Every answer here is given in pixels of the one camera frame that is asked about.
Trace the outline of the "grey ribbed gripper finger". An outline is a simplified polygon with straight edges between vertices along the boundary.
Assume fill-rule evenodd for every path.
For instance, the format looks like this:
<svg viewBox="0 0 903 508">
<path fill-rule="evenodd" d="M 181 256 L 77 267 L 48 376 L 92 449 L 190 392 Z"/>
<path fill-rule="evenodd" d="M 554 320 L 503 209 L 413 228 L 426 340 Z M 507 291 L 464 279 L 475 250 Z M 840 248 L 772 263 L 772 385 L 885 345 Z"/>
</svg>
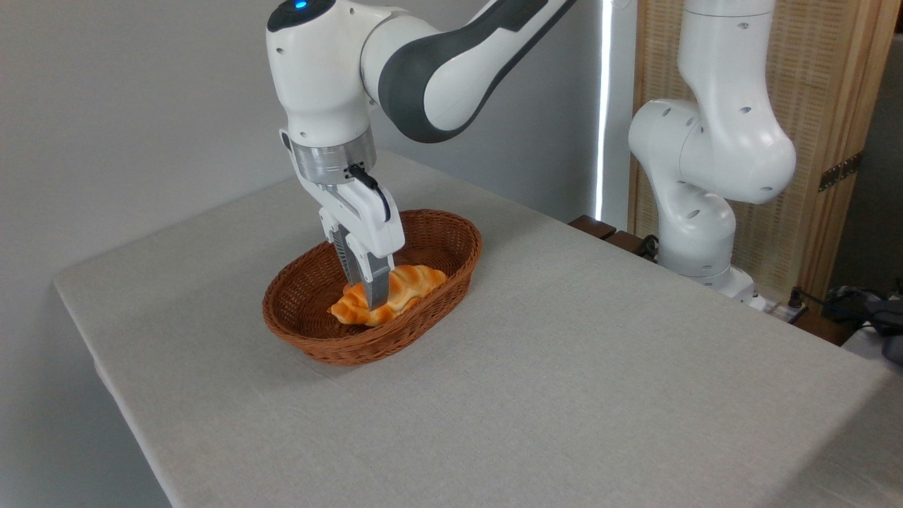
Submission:
<svg viewBox="0 0 903 508">
<path fill-rule="evenodd" d="M 320 223 L 322 223 L 327 241 L 335 248 L 348 284 L 357 285 L 359 269 L 357 260 L 348 245 L 348 229 L 328 210 L 320 210 Z"/>
<path fill-rule="evenodd" d="M 361 283 L 369 309 L 380 308 L 389 296 L 393 254 L 377 257 L 355 236 L 345 236 L 345 269 L 349 285 Z"/>
</svg>

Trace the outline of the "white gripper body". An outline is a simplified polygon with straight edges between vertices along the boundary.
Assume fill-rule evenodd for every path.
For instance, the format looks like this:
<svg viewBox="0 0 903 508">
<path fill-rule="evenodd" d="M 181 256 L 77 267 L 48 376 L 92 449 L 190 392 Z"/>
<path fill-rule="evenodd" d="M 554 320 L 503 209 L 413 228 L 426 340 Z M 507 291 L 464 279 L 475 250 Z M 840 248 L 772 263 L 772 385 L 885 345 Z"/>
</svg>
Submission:
<svg viewBox="0 0 903 508">
<path fill-rule="evenodd" d="M 304 147 L 281 132 L 304 190 L 331 212 L 370 252 L 384 257 L 404 245 L 400 213 L 388 190 L 370 176 L 377 161 L 365 131 L 336 147 Z"/>
</svg>

